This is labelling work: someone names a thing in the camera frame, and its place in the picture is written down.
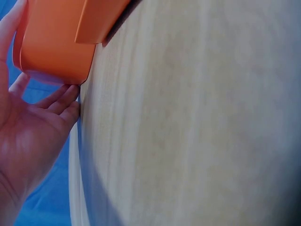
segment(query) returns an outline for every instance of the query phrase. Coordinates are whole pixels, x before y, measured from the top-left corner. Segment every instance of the palm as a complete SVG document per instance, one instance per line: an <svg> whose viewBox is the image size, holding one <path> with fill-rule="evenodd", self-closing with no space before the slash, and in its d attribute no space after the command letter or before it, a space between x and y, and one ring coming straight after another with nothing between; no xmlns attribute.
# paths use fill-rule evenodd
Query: palm
<svg viewBox="0 0 301 226"><path fill-rule="evenodd" d="M51 169L79 117L78 86L64 85L34 105L22 100L28 75L22 73L8 90L6 55L23 7L14 7L0 22L5 31L0 33L0 184L17 201Z"/></svg>

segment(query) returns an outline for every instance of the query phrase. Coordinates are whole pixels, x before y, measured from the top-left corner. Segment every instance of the orange plastic object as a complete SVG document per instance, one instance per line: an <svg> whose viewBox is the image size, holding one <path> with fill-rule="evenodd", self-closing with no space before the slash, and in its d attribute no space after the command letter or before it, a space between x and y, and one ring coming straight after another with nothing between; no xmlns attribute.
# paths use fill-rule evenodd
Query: orange plastic object
<svg viewBox="0 0 301 226"><path fill-rule="evenodd" d="M41 81L81 84L95 44L104 40L129 2L28 0L15 37L15 66Z"/></svg>

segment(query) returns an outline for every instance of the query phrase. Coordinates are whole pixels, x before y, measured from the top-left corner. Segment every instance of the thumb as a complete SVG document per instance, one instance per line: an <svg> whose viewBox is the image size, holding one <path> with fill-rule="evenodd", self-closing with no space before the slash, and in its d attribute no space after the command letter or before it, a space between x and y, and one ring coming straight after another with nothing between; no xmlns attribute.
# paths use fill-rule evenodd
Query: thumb
<svg viewBox="0 0 301 226"><path fill-rule="evenodd" d="M11 11L0 21L0 61L6 62L8 49L20 24L27 0L17 0Z"/></svg>

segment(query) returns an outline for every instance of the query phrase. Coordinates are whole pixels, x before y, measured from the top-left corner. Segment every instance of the blue background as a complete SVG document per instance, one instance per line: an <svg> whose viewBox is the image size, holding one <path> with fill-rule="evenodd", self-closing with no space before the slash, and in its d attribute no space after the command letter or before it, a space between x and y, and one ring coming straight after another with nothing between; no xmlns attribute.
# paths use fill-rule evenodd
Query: blue background
<svg viewBox="0 0 301 226"><path fill-rule="evenodd" d="M16 0L0 0L0 19L13 7ZM12 45L8 55L9 84L20 71L12 63ZM31 80L24 100L35 103L48 96L57 87ZM43 183L27 198L15 226L70 226L68 192L69 140Z"/></svg>

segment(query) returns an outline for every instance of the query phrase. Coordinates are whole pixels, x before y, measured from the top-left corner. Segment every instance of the light wood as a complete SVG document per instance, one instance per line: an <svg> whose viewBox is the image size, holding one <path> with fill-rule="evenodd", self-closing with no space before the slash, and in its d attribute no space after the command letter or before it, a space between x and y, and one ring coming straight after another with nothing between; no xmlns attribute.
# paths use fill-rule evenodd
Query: light wood
<svg viewBox="0 0 301 226"><path fill-rule="evenodd" d="M297 0L143 0L81 87L87 207L78 161L72 205L91 225L286 225L300 188L299 12Z"/></svg>

